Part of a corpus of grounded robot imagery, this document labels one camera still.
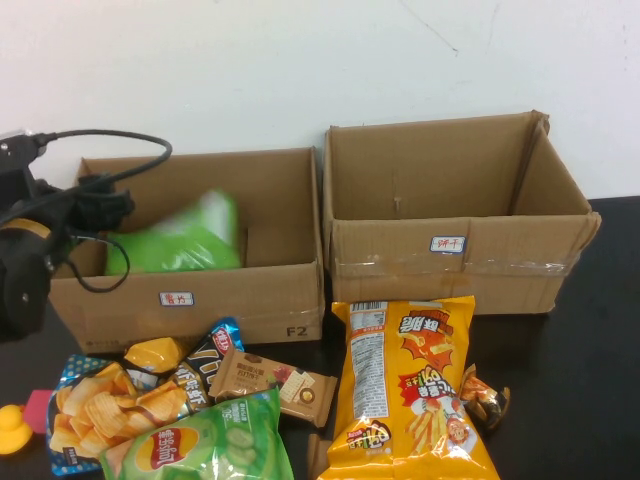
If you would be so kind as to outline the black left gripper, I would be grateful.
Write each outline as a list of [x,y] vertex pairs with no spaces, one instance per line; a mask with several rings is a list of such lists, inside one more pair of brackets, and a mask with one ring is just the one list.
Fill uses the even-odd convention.
[[44,179],[36,180],[35,198],[45,198],[46,202],[31,210],[27,218],[56,233],[68,231],[75,245],[83,242],[109,245],[111,240],[101,232],[119,228],[123,219],[135,209],[135,202],[129,190],[117,191],[114,181],[93,186],[93,183],[108,177],[106,173],[81,176],[78,185],[84,190],[60,200],[49,200],[49,197],[61,192],[61,188]]

